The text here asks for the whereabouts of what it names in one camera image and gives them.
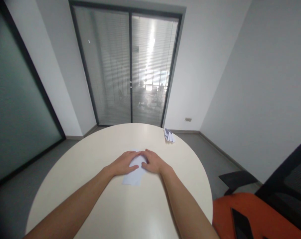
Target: door frame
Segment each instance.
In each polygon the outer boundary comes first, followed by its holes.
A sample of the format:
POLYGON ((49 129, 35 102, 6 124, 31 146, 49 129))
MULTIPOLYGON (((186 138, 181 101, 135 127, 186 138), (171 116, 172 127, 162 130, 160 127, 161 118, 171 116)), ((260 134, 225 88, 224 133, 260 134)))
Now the door frame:
POLYGON ((173 75, 174 62, 175 62, 175 57, 176 57, 176 52, 177 52, 177 45, 178 45, 178 40, 179 40, 179 35, 180 35, 180 26, 181 26, 183 14, 157 11, 157 10, 149 10, 149 9, 143 9, 143 8, 135 8, 135 7, 108 5, 108 4, 102 4, 102 3, 83 2, 83 1, 77 1, 77 0, 69 0, 69 5, 70 5, 73 24, 74 24, 75 34, 76 34, 76 38, 77 38, 77 43, 78 43, 78 47, 79 47, 79 50, 80 50, 82 63, 83 63, 83 67, 84 67, 84 73, 85 73, 88 89, 89 89, 89 92, 90 92, 91 102, 92 102, 92 105, 93 105, 94 115, 95 115, 96 123, 97 123, 98 126, 110 126, 110 125, 100 125, 99 124, 98 114, 97 114, 96 105, 95 105, 94 96, 93 96, 93 90, 92 90, 92 86, 91 86, 91 82, 90 82, 90 77, 89 77, 89 73, 88 73, 87 64, 86 64, 86 61, 85 61, 84 50, 83 50, 83 47, 82 47, 82 41, 81 41, 81 37, 80 37, 80 33, 79 33, 79 28, 78 28, 78 24, 77 24, 77 19, 76 19, 76 14, 75 14, 74 7, 86 7, 86 8, 93 8, 93 9, 104 9, 104 10, 111 10, 111 11, 120 11, 120 12, 127 12, 129 14, 131 123, 133 122, 132 13, 139 13, 139 14, 145 14, 145 15, 151 15, 151 16, 157 16, 157 17, 169 17, 169 18, 178 19, 176 39, 175 39, 173 55, 172 55, 171 64, 170 64, 170 74, 169 74, 169 79, 168 79, 168 86, 167 86, 167 91, 166 91, 166 96, 165 96, 165 103, 164 103, 164 108, 163 108, 163 113, 162 113, 161 124, 160 124, 160 126, 163 127, 163 122, 164 122, 165 112, 166 112, 166 105, 167 105, 167 100, 168 100, 168 97, 169 97, 169 90, 170 90, 170 86, 171 86, 171 78, 172 78, 172 75, 173 75))

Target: chair armrest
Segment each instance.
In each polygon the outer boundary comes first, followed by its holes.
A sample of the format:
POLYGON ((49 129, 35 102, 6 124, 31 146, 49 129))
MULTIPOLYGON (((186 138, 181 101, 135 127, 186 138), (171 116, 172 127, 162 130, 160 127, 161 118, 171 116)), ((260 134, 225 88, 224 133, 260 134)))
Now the chair armrest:
POLYGON ((224 196, 232 194, 241 186, 258 182, 254 176, 244 170, 223 174, 219 178, 229 187, 224 196))

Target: hand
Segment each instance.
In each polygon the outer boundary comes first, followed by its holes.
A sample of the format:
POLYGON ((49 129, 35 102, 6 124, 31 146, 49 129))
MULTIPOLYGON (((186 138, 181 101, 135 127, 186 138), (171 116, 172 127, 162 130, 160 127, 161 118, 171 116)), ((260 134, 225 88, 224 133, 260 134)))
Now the hand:
POLYGON ((128 174, 135 169, 138 169, 138 165, 130 167, 130 163, 133 158, 139 156, 140 154, 141 152, 127 151, 107 167, 109 168, 113 176, 128 174))
POLYGON ((142 168, 147 171, 152 173, 161 173, 164 168, 169 167, 169 165, 153 151, 146 149, 145 151, 141 151, 141 155, 146 157, 148 160, 148 164, 142 162, 142 168))

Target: forearm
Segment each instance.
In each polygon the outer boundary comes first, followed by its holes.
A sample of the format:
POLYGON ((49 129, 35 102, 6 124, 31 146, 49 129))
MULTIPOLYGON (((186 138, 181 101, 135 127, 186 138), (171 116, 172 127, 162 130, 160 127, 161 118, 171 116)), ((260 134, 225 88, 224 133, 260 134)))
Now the forearm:
POLYGON ((170 166, 160 172, 182 238, 218 238, 196 200, 170 166))
POLYGON ((112 177, 113 174, 108 167, 102 169, 94 178, 55 208, 24 238, 73 238, 112 177))

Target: gray baseboard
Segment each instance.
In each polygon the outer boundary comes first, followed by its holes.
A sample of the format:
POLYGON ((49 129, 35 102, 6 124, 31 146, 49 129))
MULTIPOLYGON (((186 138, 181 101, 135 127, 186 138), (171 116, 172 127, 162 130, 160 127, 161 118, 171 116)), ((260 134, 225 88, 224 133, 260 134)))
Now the gray baseboard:
POLYGON ((84 139, 85 137, 89 136, 95 129, 97 128, 97 124, 94 125, 89 131, 86 132, 85 135, 83 136, 71 136, 71 135, 66 135, 66 139, 73 139, 73 140, 81 140, 84 139))
POLYGON ((84 139, 84 136, 72 136, 72 135, 66 135, 66 139, 73 139, 73 140, 81 140, 84 139))
POLYGON ((172 133, 199 133, 198 130, 179 130, 179 129, 170 129, 172 133))
MULTIPOLYGON (((234 160, 232 157, 230 157, 225 151, 223 151, 221 148, 219 148, 213 141, 211 141, 209 138, 206 137, 202 132, 198 132, 200 136, 202 136, 208 143, 210 143, 221 155, 223 155, 226 159, 228 159, 230 162, 232 162, 234 165, 236 165, 240 170, 246 170, 243 166, 241 166, 236 160, 234 160)), ((262 182, 258 181, 256 184, 261 187, 262 182)))
POLYGON ((89 136, 96 128, 97 128, 97 124, 94 125, 89 131, 87 131, 83 137, 85 138, 85 137, 89 136))

